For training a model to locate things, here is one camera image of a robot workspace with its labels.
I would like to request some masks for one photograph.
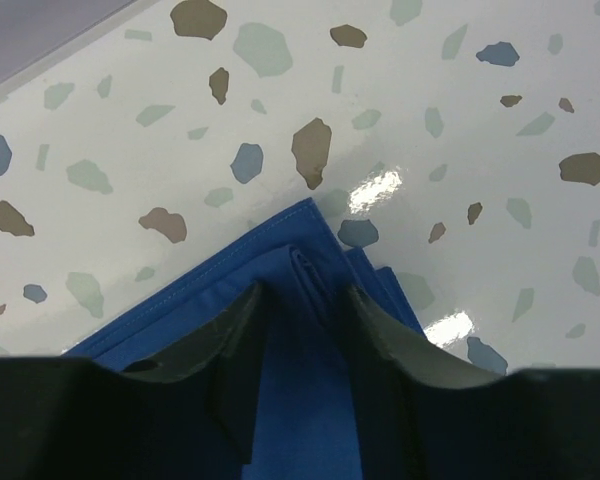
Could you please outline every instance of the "fabric fold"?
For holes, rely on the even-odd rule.
[[[275,294],[245,480],[362,478],[346,364],[334,339],[347,319],[338,294],[354,284],[422,333],[395,276],[360,249],[345,253],[313,200],[248,232],[68,355],[122,370],[217,316],[255,281]]]

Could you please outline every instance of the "stitching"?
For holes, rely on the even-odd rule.
[[[338,244],[337,240],[334,239],[333,237],[333,233],[331,233],[331,230],[329,230],[329,227],[327,227],[327,225],[324,223],[324,221],[322,219],[319,219],[316,217],[315,215],[315,211],[311,211],[310,212],[311,218],[313,220],[316,220],[318,222],[318,225],[320,227],[320,230],[322,231],[322,236],[325,237],[327,239],[327,242],[329,243],[329,245],[333,248],[336,247],[336,251],[338,252],[336,254],[336,259],[337,259],[337,263],[344,267],[345,270],[348,271],[354,271],[351,265],[347,265],[347,263],[345,263],[345,261],[343,260],[343,256],[344,254],[342,253],[342,248],[340,248],[340,245]],[[335,300],[334,298],[337,296],[337,292],[331,291],[329,292],[329,290],[327,290],[327,295],[329,295],[329,300],[334,303]]]
[[[382,283],[382,281],[380,280],[378,274],[376,273],[376,269],[374,268],[374,266],[369,261],[369,258],[365,255],[364,250],[363,249],[355,250],[354,255],[356,257],[362,257],[360,261],[366,263],[366,265],[373,272],[372,275],[376,275],[377,276],[377,286],[379,287],[379,290],[380,290],[379,293],[380,293],[380,295],[382,295],[382,297],[384,298],[385,302],[387,302],[388,304],[391,304],[391,305],[394,306],[394,308],[396,310],[396,314],[399,316],[400,315],[400,309],[396,307],[396,302],[395,302],[394,298],[391,296],[391,293],[385,288],[384,284]]]
[[[273,224],[269,225],[267,228],[265,228],[261,232],[258,232],[257,234],[253,235],[246,242],[237,245],[236,248],[233,250],[233,252],[231,252],[229,255],[221,258],[215,264],[211,265],[204,273],[200,274],[199,276],[196,276],[196,277],[192,278],[191,280],[188,280],[182,287],[180,287],[178,290],[176,290],[175,292],[173,292],[172,294],[170,294],[167,298],[165,298],[164,300],[161,300],[159,303],[151,306],[148,310],[140,313],[138,316],[132,318],[131,320],[129,320],[124,325],[121,325],[120,327],[116,328],[113,332],[109,333],[104,338],[101,338],[98,342],[96,342],[92,346],[88,347],[86,353],[91,354],[93,352],[93,350],[95,350],[97,347],[99,347],[104,342],[106,342],[107,340],[109,340],[113,335],[116,335],[117,333],[120,333],[121,331],[126,330],[128,327],[130,327],[131,325],[133,325],[137,321],[145,318],[147,315],[149,315],[151,312],[153,312],[157,308],[159,308],[159,307],[163,306],[164,304],[168,303],[169,301],[171,301],[171,299],[173,299],[174,297],[179,296],[184,290],[188,289],[192,284],[194,284],[194,283],[202,280],[206,276],[208,276],[213,270],[215,270],[216,268],[218,268],[223,263],[227,262],[230,258],[232,258],[234,255],[238,254],[240,251],[244,250],[247,247],[247,245],[250,245],[251,243],[253,243],[257,238],[261,237],[262,235],[264,235],[265,233],[267,233],[269,230],[271,230],[272,228],[276,227],[277,225],[280,225],[281,223],[287,221],[289,218],[293,217],[294,215],[307,210],[307,208],[308,208],[308,206],[304,205],[303,207],[301,207],[301,208],[299,208],[299,209],[297,209],[297,210],[289,213],[288,215],[285,215],[284,217],[282,217],[278,221],[276,221]],[[312,218],[315,219],[315,216],[313,215],[313,212],[311,212],[311,216],[312,216]]]
[[[400,292],[397,292],[395,290],[396,288],[400,288],[399,283],[396,284],[398,282],[398,279],[396,278],[395,273],[390,268],[389,268],[389,271],[391,272],[391,281],[389,282],[390,289],[387,291],[388,291],[389,297],[391,297],[391,299],[394,301],[394,305],[396,306],[396,310],[397,310],[396,313],[398,314],[398,316],[402,317],[399,319],[400,322],[403,325],[406,325],[407,327],[416,331],[417,333],[420,333],[420,332],[424,333],[424,330],[422,329],[422,326],[420,325],[420,322],[418,321],[418,317],[413,312],[413,308],[411,307],[411,304],[409,303],[409,299],[407,298],[407,296],[404,294],[402,289],[400,289],[400,292],[402,292],[402,295],[400,295]]]

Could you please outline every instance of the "gray wall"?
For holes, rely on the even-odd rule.
[[[0,83],[134,0],[0,0]]]

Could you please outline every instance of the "terrazzo floor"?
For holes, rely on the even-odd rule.
[[[600,366],[600,0],[146,6],[0,88],[0,355],[313,196],[432,342]]]

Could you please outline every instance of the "blue towel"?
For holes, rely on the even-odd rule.
[[[422,333],[393,272],[344,252],[311,199],[254,228],[68,355],[120,371],[217,316],[253,282],[278,298],[263,363],[253,460],[244,480],[362,478],[336,296],[355,284]]]

